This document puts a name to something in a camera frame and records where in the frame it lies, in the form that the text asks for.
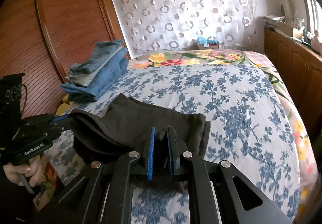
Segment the left hand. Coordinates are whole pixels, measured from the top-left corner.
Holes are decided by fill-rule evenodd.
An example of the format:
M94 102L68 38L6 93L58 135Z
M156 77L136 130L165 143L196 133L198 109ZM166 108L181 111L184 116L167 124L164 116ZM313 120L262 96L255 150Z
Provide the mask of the left hand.
M11 163L3 166L4 174L8 180L19 186L23 186L22 180L19 174L29 178L29 185L33 188L39 185L42 181L42 165L39 155L29 160L28 164L22 164L20 166L13 166Z

